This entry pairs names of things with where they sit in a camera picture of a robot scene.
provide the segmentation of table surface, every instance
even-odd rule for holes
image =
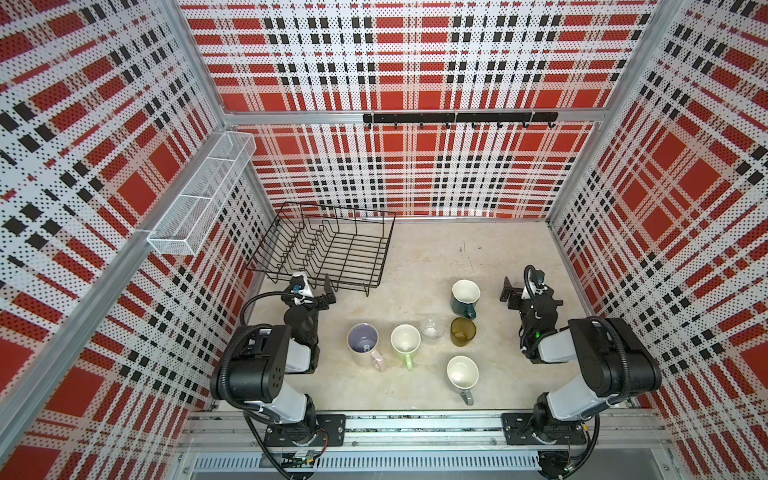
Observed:
[[[578,374],[574,362],[532,365],[519,351],[520,316],[498,301],[504,277],[522,287],[522,273],[532,264],[545,272],[554,289],[557,327],[583,318],[576,291],[544,223],[396,223],[379,287],[364,292],[339,290],[337,303],[319,313],[320,359],[312,375],[286,376],[299,392],[312,396],[318,410],[411,409],[530,409],[536,398],[564,385]],[[476,337],[464,347],[450,339],[451,286],[469,279],[478,284]],[[282,290],[287,282],[265,280],[261,291]],[[322,294],[322,287],[316,295]],[[278,296],[259,300],[250,323],[282,324],[286,306]],[[413,371],[395,357],[389,336],[403,323],[420,329],[428,316],[438,319],[445,333],[436,341],[422,338],[413,355]],[[357,323],[379,331],[387,368],[356,365],[346,335]],[[465,406],[451,389],[445,372],[448,361],[468,356],[478,365],[479,381],[472,389],[475,404]],[[231,410],[222,402],[220,410]]]

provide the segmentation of plaid wall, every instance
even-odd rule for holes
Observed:
[[[768,5],[685,5],[555,224],[694,478],[768,475]]]
[[[154,2],[0,2],[0,61],[3,397],[213,125]],[[254,208],[241,184],[205,253],[144,262],[0,478],[162,478],[250,283]]]
[[[180,0],[231,111],[602,107],[655,0]]]
[[[273,204],[545,218],[591,124],[242,127]]]

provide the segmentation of white mesh basket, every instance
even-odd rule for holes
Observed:
[[[149,236],[149,243],[162,255],[197,255],[256,151],[251,134],[214,135],[220,136],[214,148]]]

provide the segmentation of dark green mug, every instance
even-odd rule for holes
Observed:
[[[475,304],[480,300],[480,287],[471,280],[459,280],[451,287],[451,310],[470,320],[477,318]]]

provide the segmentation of black wire dish rack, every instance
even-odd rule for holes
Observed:
[[[381,283],[396,214],[381,210],[286,202],[248,261],[277,283],[306,272],[310,285],[326,274],[338,290],[370,294]]]

